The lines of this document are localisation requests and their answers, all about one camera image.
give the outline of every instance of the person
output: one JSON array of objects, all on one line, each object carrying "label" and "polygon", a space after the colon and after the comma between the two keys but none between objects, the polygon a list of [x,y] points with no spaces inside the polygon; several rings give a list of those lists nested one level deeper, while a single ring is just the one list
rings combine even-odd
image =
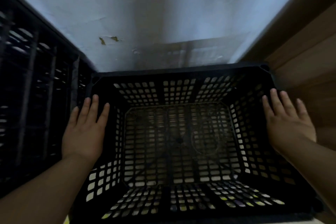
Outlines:
[{"label": "person", "polygon": [[[297,108],[285,91],[263,96],[269,142],[319,193],[336,213],[336,152],[317,144],[316,131],[304,103]],[[103,150],[109,104],[97,120],[99,98],[75,107],[62,140],[62,159],[0,200],[0,222],[61,224],[90,170]]]}]

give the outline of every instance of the forearm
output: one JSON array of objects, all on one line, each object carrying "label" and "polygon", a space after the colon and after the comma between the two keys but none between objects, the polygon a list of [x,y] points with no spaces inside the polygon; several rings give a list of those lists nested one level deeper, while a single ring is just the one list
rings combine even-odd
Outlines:
[{"label": "forearm", "polygon": [[80,155],[62,159],[0,200],[0,222],[63,223],[91,168]]},{"label": "forearm", "polygon": [[336,214],[336,152],[306,138],[293,138],[288,145],[277,150]]}]

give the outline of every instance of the mesh bottom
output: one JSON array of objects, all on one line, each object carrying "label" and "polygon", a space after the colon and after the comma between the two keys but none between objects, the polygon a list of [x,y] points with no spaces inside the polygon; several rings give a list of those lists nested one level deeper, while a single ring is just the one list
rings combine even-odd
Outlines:
[{"label": "mesh bottom", "polygon": [[220,102],[132,108],[124,166],[130,187],[235,179],[240,167],[228,108]]}]

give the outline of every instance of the person's left hand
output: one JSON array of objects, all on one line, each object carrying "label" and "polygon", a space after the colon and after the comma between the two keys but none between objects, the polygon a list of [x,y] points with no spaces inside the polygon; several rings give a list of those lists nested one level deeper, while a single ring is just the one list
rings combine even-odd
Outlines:
[{"label": "person's left hand", "polygon": [[104,105],[104,109],[96,122],[98,102],[98,95],[93,95],[91,107],[91,99],[86,98],[79,116],[78,107],[75,107],[71,112],[62,140],[62,159],[80,156],[93,166],[102,154],[110,105],[109,103]]}]

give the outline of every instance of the hand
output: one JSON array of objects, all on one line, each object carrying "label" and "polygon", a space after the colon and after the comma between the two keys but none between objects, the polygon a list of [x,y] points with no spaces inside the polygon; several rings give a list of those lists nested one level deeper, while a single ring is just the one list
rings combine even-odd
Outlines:
[{"label": "hand", "polygon": [[102,154],[105,126],[109,116],[110,105],[108,103],[104,105],[103,112],[96,122],[98,102],[98,95],[93,95],[91,107],[91,99],[86,98],[79,116],[78,107],[75,107],[71,112],[69,123],[63,135],[63,159],[70,156],[81,156],[93,166]]},{"label": "hand", "polygon": [[297,111],[289,99],[287,92],[280,92],[282,103],[276,89],[271,89],[273,110],[267,96],[262,97],[269,142],[277,150],[290,147],[291,140],[305,138],[317,141],[316,131],[308,115],[305,104],[297,99]]}]

